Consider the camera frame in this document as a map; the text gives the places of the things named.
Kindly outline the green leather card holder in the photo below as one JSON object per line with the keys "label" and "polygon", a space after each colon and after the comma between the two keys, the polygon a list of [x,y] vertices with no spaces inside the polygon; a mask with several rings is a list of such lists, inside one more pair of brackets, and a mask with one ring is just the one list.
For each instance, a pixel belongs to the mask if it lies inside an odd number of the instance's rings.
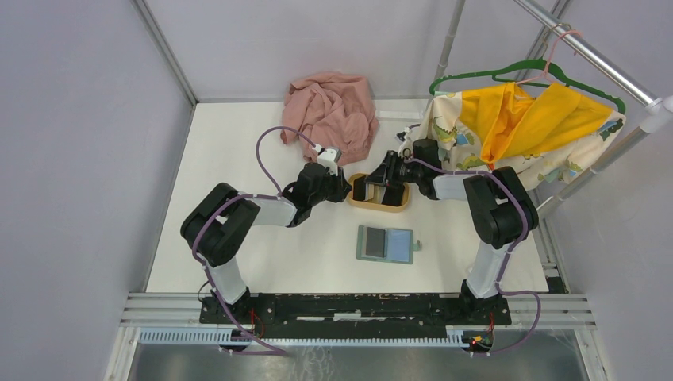
{"label": "green leather card holder", "polygon": [[385,229],[385,256],[383,258],[365,256],[364,230],[366,227],[371,226],[360,225],[358,227],[358,236],[356,239],[356,259],[358,260],[393,264],[412,264],[414,253],[419,252],[422,249],[422,243],[414,237],[413,230],[388,228]]}

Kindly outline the black VIP card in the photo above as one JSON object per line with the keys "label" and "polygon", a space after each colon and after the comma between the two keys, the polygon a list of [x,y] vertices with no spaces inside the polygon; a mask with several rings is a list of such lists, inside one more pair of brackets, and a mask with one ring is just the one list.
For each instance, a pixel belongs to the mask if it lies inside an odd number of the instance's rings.
{"label": "black VIP card", "polygon": [[364,255],[383,258],[385,256],[386,230],[366,227],[364,230]]}

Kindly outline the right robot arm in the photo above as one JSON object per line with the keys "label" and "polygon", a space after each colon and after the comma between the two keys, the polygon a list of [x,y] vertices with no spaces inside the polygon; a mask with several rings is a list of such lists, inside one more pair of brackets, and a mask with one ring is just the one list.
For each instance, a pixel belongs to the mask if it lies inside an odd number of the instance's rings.
{"label": "right robot arm", "polygon": [[407,184],[426,198],[464,200],[479,239],[475,263],[463,283],[460,317],[478,324],[490,314],[487,299],[501,294],[499,283],[513,250],[539,223],[537,211],[516,171],[509,166],[493,171],[446,170],[433,139],[420,139],[402,152],[390,150],[370,174],[355,180],[353,198],[383,206],[401,206]]}

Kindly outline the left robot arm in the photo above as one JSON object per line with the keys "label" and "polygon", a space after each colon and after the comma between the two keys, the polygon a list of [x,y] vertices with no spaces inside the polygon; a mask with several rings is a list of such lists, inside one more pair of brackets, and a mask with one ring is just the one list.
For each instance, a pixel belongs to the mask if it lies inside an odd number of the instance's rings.
{"label": "left robot arm", "polygon": [[343,202],[351,190],[341,167],[332,173],[317,163],[306,164],[279,195],[244,194],[227,183],[216,185],[186,217],[180,235],[202,265],[220,302],[221,316],[234,324],[248,316],[249,302],[244,296],[249,287],[236,255],[252,227],[294,228],[316,205]]}

